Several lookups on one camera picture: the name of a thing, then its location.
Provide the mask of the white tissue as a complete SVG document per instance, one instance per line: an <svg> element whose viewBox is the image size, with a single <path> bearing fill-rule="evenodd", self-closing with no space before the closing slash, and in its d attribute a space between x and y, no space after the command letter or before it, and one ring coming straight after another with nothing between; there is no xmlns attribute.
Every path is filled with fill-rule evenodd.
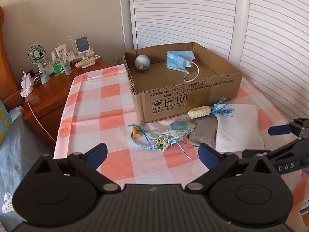
<svg viewBox="0 0 309 232"><path fill-rule="evenodd" d="M216 115L218 128L215 149L218 152L263 150L265 145L258 129L258 112L254 105L232 104L228 115Z"/></svg>

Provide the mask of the grey fabric pouch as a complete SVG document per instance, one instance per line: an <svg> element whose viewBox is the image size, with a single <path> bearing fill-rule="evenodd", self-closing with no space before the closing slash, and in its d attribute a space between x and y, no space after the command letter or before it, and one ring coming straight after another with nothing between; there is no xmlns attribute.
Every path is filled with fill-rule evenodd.
<svg viewBox="0 0 309 232"><path fill-rule="evenodd" d="M205 143L215 148L218 129L217 118L215 116L206 116L194 119L192 123L195 125L195 129L189 134L189 141L196 145Z"/></svg>

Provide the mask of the blue tassel ornament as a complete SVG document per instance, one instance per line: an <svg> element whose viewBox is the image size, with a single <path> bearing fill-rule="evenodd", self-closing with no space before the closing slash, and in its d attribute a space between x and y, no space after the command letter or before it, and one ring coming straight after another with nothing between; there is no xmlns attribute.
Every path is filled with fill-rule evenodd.
<svg viewBox="0 0 309 232"><path fill-rule="evenodd" d="M231 116L235 111L234 108L231 107L230 104L224 103L226 97L223 96L211 109L210 115L225 115Z"/></svg>

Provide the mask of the blue patterned sachet pouch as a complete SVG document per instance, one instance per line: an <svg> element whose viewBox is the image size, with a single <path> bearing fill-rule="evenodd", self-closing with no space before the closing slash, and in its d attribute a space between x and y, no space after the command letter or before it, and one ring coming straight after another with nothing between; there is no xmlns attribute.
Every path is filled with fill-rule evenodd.
<svg viewBox="0 0 309 232"><path fill-rule="evenodd" d="M148 146L141 145L136 141L136 139L132 138L132 133L130 135L132 142L138 147L146 150L159 150L161 152L165 152L172 145L177 145L180 151L188 158L188 159L196 159L198 156L190 157L188 153L184 150L182 145L189 145L192 147L197 147L197 145L192 145L188 142L185 142L185 138L189 136L189 134L195 129L195 125L190 121L184 121L181 119L176 119L172 123L170 123L162 132L162 134L158 135L153 131L148 131L141 126L138 125L129 125L129 127L136 126L139 129L140 134L142 134L148 144Z"/></svg>

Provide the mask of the blue surgical face mask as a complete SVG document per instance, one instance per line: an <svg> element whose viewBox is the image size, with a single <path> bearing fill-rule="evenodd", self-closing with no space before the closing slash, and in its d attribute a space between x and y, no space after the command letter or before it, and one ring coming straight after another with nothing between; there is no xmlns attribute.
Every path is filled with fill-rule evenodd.
<svg viewBox="0 0 309 232"><path fill-rule="evenodd" d="M184 82L192 82L199 75L199 66L193 61L194 59L195 59L195 55L191 50L190 51L184 51L184 50L168 51L166 53L166 67L170 70L183 72ZM190 73L186 70L186 68L192 68L193 66L196 66L197 74L194 78L187 80L186 76L190 75Z"/></svg>

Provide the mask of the blue round plush toy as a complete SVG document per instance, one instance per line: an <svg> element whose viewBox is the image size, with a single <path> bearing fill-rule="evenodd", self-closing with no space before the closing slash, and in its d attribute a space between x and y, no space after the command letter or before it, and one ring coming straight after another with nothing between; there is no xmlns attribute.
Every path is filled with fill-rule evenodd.
<svg viewBox="0 0 309 232"><path fill-rule="evenodd" d="M150 59L146 55L139 55L134 64L138 71L146 71L150 66Z"/></svg>

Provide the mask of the cream knitted scrunchie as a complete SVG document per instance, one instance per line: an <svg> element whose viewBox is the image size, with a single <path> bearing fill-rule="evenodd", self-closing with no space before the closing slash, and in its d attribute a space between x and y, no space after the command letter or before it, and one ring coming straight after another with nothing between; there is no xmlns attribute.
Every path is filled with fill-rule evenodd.
<svg viewBox="0 0 309 232"><path fill-rule="evenodd" d="M188 111L188 116L190 119L201 118L201 117L210 115L211 111L212 109L209 106L195 107Z"/></svg>

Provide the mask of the orange foam earplug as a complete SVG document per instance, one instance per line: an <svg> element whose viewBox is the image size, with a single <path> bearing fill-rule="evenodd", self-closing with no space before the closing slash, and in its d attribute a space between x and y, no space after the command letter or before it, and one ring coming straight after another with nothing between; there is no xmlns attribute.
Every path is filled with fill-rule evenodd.
<svg viewBox="0 0 309 232"><path fill-rule="evenodd" d="M139 129L136 126L132 127L132 138L138 139L138 138L140 138L140 136L141 136L141 134L139 132Z"/></svg>

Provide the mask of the pink checkered tablecloth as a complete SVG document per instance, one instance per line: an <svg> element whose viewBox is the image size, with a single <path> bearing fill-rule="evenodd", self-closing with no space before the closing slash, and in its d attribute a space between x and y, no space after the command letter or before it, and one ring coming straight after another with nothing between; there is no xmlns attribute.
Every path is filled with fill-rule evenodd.
<svg viewBox="0 0 309 232"><path fill-rule="evenodd" d="M270 136L268 128L288 121L248 80L242 79L231 104L255 105L258 128L266 150L274 150L295 139L293 135ZM191 160L177 145L165 152L135 145L129 125L139 124L124 65L87 72L77 76L70 87L62 114L54 158L74 152L85 153L99 143L107 145L107 159L98 171L122 188L125 184L173 184L185 187L208 171L198 160ZM301 170L282 177L302 208L308 198Z"/></svg>

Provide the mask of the wooden nightstand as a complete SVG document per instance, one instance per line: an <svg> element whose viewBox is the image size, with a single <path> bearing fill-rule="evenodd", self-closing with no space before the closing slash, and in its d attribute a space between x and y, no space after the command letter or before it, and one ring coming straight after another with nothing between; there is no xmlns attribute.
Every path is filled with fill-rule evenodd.
<svg viewBox="0 0 309 232"><path fill-rule="evenodd" d="M71 75L52 75L49 82L45 84L38 82L34 85L34 90L25 99L24 119L30 123L48 148L55 149L62 112L74 78L86 72L111 66L103 59L98 59L96 64L85 69L72 65Z"/></svg>

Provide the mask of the green small box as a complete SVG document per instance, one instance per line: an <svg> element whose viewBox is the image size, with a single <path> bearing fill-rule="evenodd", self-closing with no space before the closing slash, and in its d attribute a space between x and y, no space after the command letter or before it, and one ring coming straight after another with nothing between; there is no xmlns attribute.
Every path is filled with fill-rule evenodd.
<svg viewBox="0 0 309 232"><path fill-rule="evenodd" d="M63 69L62 69L62 66L60 64L60 61L55 61L52 64L52 67L53 67L55 76L58 76L58 75L63 73Z"/></svg>

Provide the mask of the green tube bottle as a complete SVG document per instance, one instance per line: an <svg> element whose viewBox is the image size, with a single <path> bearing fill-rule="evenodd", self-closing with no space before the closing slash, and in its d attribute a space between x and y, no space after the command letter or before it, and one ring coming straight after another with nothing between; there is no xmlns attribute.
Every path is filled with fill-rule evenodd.
<svg viewBox="0 0 309 232"><path fill-rule="evenodd" d="M61 63L61 66L65 72L65 74L67 76L71 75L72 74L72 70L71 70L71 66L70 66L70 62L64 58L61 58L60 59L60 63Z"/></svg>

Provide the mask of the white tube bottle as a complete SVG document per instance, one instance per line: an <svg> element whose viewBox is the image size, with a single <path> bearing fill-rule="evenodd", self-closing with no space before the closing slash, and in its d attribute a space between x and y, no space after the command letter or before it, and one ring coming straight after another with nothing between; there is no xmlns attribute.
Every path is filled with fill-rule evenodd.
<svg viewBox="0 0 309 232"><path fill-rule="evenodd" d="M68 55L66 44L61 44L61 45L57 46L55 48L55 51L56 51L59 58L63 57L64 55Z"/></svg>

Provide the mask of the white phone stand mirror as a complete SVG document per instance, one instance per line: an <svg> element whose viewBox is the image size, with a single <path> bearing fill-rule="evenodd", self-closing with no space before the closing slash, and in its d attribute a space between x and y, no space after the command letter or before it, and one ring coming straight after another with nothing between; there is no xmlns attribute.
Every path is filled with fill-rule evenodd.
<svg viewBox="0 0 309 232"><path fill-rule="evenodd" d="M88 42L88 38L86 36L82 36L75 39L77 53L79 55L86 54L87 52L90 52L91 47Z"/></svg>

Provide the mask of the green handheld fan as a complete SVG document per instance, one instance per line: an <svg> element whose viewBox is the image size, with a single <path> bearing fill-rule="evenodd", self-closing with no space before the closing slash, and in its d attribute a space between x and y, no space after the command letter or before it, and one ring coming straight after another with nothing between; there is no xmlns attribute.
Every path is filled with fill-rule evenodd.
<svg viewBox="0 0 309 232"><path fill-rule="evenodd" d="M45 48L41 44L32 45L27 53L28 61L38 66L41 84L45 84L50 80L50 75L48 74L44 63L45 55Z"/></svg>

